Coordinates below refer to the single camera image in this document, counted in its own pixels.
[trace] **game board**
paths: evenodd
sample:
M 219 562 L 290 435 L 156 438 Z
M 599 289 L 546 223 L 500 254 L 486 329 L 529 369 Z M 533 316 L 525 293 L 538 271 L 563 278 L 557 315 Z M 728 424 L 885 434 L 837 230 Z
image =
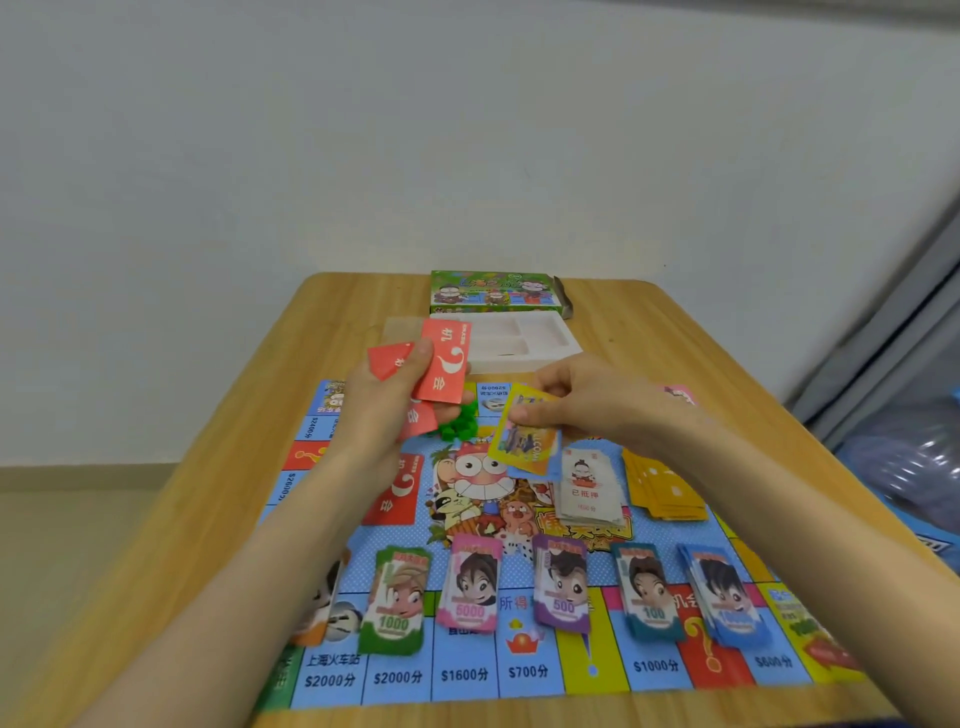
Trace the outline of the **game board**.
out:
M 863 679 L 849 653 L 712 513 L 705 522 L 666 522 L 632 506 L 623 527 L 570 529 L 556 519 L 548 488 L 486 471 L 465 482 L 457 474 L 457 460 L 475 452 L 483 458 L 487 448 L 483 439 L 496 425 L 510 383 L 476 387 L 478 440 L 450 444 L 439 437 L 420 436 L 404 443 L 394 486 L 377 500 L 349 539 L 349 563 L 341 575 L 324 642 L 314 647 L 288 645 L 283 650 L 257 710 Z M 261 522 L 323 456 L 336 429 L 343 391 L 343 382 L 321 382 Z M 591 440 L 582 447 L 604 451 L 626 491 L 620 448 L 604 440 Z M 455 479 L 461 481 L 456 490 L 450 487 Z M 499 498 L 481 499 L 490 495 Z M 511 501 L 515 507 L 508 513 Z M 530 526 L 524 525 L 528 523 L 538 531 L 572 536 L 588 545 L 589 635 L 554 631 L 534 621 L 533 567 L 526 535 Z M 457 532 L 480 532 L 505 542 L 508 555 L 501 567 L 499 618 L 493 634 L 447 629 L 433 619 L 446 574 L 449 540 Z M 657 545 L 687 635 L 684 642 L 641 643 L 631 635 L 610 554 L 610 543 L 618 541 Z M 741 651 L 721 647 L 709 638 L 685 578 L 678 543 L 720 546 L 729 552 L 772 632 L 768 644 Z M 356 652 L 375 554 L 386 546 L 423 546 L 433 555 L 424 599 L 423 648 L 409 657 Z

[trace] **game box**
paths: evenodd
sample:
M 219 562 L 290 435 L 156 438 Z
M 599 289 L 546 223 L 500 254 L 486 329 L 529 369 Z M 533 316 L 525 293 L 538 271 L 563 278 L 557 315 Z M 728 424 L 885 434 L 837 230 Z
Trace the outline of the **game box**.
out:
M 430 313 L 536 310 L 564 315 L 559 282 L 544 273 L 430 273 Z

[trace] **yellow property card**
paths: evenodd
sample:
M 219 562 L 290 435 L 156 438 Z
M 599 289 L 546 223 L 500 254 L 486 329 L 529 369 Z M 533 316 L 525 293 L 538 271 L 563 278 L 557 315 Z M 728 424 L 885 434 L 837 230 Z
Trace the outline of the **yellow property card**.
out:
M 509 415 L 511 408 L 515 405 L 536 404 L 539 401 L 555 399 L 553 395 L 528 387 L 526 384 L 512 385 L 507 406 L 503 408 L 500 422 L 493 432 L 487 455 L 527 473 L 546 475 L 550 450 L 557 438 L 557 429 L 515 425 L 510 421 Z

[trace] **right hand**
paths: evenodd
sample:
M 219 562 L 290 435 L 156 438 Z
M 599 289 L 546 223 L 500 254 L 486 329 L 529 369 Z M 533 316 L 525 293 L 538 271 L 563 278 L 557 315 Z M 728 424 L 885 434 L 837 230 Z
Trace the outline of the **right hand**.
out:
M 548 364 L 532 386 L 559 399 L 512 407 L 510 419 L 518 425 L 562 427 L 565 439 L 597 435 L 657 460 L 665 455 L 662 425 L 684 426 L 697 417 L 697 407 L 590 353 Z

